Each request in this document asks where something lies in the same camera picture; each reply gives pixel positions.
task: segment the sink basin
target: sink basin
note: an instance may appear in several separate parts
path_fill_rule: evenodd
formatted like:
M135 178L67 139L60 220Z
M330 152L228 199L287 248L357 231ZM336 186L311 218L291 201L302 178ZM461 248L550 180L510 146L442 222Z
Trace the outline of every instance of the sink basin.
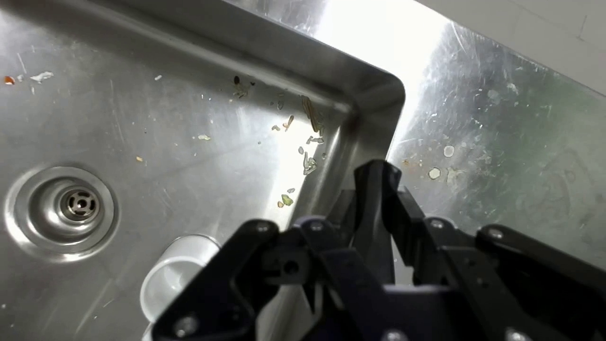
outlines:
M141 339L139 290L171 241L330 212L404 106L393 74L219 0L0 2L0 72L0 339ZM61 211L113 197L96 252L71 245L88 229L14 220L50 197L24 184L73 184L63 169L109 193Z

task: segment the white cup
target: white cup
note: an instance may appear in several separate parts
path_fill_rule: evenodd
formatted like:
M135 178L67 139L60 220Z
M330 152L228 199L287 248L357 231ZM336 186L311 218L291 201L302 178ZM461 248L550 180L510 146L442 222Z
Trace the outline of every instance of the white cup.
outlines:
M141 286L141 309L150 324L160 319L219 250L219 243L205 235L186 235L173 241Z

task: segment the food debris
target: food debris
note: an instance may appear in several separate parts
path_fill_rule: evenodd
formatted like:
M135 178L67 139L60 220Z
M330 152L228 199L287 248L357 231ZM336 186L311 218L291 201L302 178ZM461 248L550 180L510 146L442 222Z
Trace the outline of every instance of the food debris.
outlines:
M289 197L287 193L283 193L283 195L281 195L281 201L279 201L277 205L279 205L279 209L285 209L285 207L294 205L294 199Z
M14 85L18 85L18 82L12 76L5 76L5 85L14 87Z
M453 146L446 146L442 152L444 152L446 157L453 157L455 156L455 148Z
M283 195L285 207L291 207L294 201L289 195Z
M319 169L317 159L304 154L304 175L310 176Z
M31 80L37 84L43 84L46 80L52 80L54 76L56 76L54 72L43 72L43 74L31 76Z
M291 116L287 123L283 123L285 131L291 129L292 121L296 120L296 116Z
M313 103L308 97L304 97L304 112L310 118L311 129L315 133L321 133L321 121L319 121L317 108L313 106Z
M433 169L431 178L435 178L435 180L440 178L440 169Z
M516 84L508 84L508 89L516 95L520 95L520 89L516 87Z
M323 142L325 142L325 139L321 139L321 137L319 139L317 137L310 137L308 139L308 144L323 144Z

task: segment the sink drain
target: sink drain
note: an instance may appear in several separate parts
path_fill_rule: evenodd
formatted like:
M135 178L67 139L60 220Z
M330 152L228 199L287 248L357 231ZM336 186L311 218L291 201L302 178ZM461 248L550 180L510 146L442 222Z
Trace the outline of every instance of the sink drain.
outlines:
M75 224L88 222L99 212L96 192L77 188L61 195L61 214Z
M116 231L111 188L78 167L27 173L8 193L5 218L29 254L67 264L96 256Z

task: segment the black mechanical part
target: black mechanical part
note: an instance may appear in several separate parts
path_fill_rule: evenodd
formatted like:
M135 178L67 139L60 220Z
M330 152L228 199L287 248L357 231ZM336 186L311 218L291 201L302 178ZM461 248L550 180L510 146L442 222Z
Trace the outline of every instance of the black mechanical part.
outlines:
M164 313L154 339L257 339L257 317L281 286L304 286L321 315L304 339L606 339L603 271L503 226L471 237L427 218L387 161L355 178L328 220L287 233L247 222ZM389 286L391 239L416 288Z

